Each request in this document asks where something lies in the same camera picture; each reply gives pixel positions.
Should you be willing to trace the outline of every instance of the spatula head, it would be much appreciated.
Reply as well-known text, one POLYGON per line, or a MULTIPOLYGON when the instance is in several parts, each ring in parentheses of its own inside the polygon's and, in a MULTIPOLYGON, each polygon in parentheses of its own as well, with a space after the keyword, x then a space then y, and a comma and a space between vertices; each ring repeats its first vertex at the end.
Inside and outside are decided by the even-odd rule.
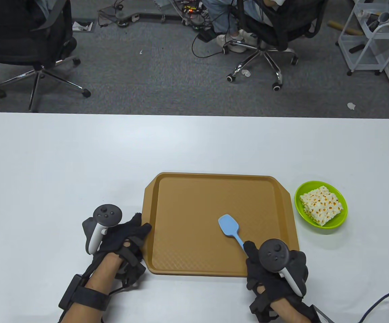
POLYGON ((229 237, 238 235, 239 224, 230 215, 225 214, 219 218, 219 225, 223 233, 229 237))

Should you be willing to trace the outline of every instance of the black chair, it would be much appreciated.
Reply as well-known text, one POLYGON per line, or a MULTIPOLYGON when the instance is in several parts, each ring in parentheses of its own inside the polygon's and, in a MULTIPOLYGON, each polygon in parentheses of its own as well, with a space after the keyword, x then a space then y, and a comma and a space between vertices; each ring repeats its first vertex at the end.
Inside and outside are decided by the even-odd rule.
POLYGON ((273 89, 279 91, 282 87, 282 73, 268 52, 290 52, 293 54, 291 64, 296 65, 299 58, 296 52, 288 47, 288 43, 304 35, 307 38, 312 38, 318 33, 328 0, 286 0, 277 11, 265 6, 263 0, 255 1, 263 10, 265 16, 271 20, 273 27, 259 23, 246 15, 243 11, 243 0, 237 0, 237 6, 231 7, 231 14, 239 20, 239 24, 244 30, 257 35, 258 44, 257 46, 250 46, 233 39, 225 43, 225 46, 231 44, 255 50, 246 60, 236 66, 234 72, 227 76, 227 80, 233 82, 239 71, 254 58, 263 55, 278 78, 278 81, 273 84, 273 89))
POLYGON ((70 56, 76 47, 70 1, 57 0, 41 26, 28 10, 28 1, 31 0, 0 0, 0 63, 33 66, 33 70, 0 83, 0 98, 6 97, 1 87, 30 76, 35 76, 29 104, 29 111, 32 112, 37 112, 35 94, 39 80, 46 76, 74 86, 84 97, 91 96, 87 89, 49 71, 66 62, 73 61, 75 66, 81 63, 77 56, 70 56))

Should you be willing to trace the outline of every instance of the metal shelf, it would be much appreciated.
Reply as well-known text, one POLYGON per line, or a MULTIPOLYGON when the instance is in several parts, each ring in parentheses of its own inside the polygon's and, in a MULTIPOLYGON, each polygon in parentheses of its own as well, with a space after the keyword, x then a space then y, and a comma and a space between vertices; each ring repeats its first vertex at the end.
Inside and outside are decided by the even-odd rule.
POLYGON ((375 40, 389 39, 389 23, 380 25, 374 31, 371 31, 366 24, 368 19, 358 17, 358 14, 361 10, 373 14, 389 13, 389 3, 363 3, 362 1, 364 0, 356 1, 351 15, 348 17, 347 23, 339 36, 338 44, 351 72, 356 70, 379 70, 382 72, 389 62, 389 56, 384 57, 383 53, 376 46, 375 40), (344 33, 353 15, 356 16, 360 26, 362 26, 364 36, 350 36, 344 33), (355 52, 354 54, 349 52, 351 48, 361 44, 365 45, 362 51, 355 52))

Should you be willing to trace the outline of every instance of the popcorn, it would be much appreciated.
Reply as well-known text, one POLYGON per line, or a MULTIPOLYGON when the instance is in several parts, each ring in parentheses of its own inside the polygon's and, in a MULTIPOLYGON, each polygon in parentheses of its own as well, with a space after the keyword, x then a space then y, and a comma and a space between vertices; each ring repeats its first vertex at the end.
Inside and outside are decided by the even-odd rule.
POLYGON ((342 204, 334 193, 322 186, 299 197, 307 214, 315 223, 320 226, 332 220, 342 210, 342 204))

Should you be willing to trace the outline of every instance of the green bowl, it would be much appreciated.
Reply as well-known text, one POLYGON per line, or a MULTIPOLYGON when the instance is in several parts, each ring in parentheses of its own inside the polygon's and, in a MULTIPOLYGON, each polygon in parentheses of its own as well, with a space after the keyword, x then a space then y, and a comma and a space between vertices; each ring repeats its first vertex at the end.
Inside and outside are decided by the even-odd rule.
POLYGON ((345 220, 347 218, 347 214, 348 214, 347 202, 345 201, 342 194, 336 188, 334 188, 332 185, 325 183, 325 182, 319 182, 316 180, 303 183, 301 186, 299 186, 299 188, 297 189, 296 194, 295 194, 295 205, 296 205, 297 211, 299 212, 299 214, 301 215, 301 217, 303 217, 303 219, 305 221, 307 221, 310 225, 315 226, 315 227, 320 228, 320 229, 335 229, 335 228, 339 227, 340 225, 342 225, 345 222, 345 220), (336 215, 332 220, 328 221, 324 226, 321 226, 321 225, 318 225, 317 223, 315 223, 305 213, 302 201, 299 198, 300 195, 304 195, 305 193, 311 192, 313 189, 317 189, 320 186, 325 186, 328 188, 328 190, 331 193, 335 193, 336 197, 341 202, 341 204, 344 208, 341 211, 341 213, 336 215))

